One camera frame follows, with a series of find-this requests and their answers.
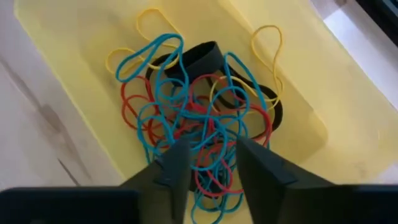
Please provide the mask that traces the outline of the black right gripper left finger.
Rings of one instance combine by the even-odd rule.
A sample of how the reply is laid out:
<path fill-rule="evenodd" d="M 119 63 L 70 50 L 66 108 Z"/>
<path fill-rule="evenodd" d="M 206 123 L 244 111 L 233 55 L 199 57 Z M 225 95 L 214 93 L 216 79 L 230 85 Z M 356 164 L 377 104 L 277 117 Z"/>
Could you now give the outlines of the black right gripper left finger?
<path fill-rule="evenodd" d="M 137 192 L 139 222 L 182 224 L 190 187 L 190 144 L 180 139 L 121 184 Z"/>

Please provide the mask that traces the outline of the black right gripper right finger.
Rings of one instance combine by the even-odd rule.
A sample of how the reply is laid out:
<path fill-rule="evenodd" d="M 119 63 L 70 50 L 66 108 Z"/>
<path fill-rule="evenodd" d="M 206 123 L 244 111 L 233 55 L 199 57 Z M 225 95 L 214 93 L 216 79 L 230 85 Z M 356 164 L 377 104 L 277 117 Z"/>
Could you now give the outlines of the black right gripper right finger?
<path fill-rule="evenodd" d="M 333 186 L 244 137 L 236 142 L 236 163 L 254 223 L 311 223 L 312 194 Z"/>

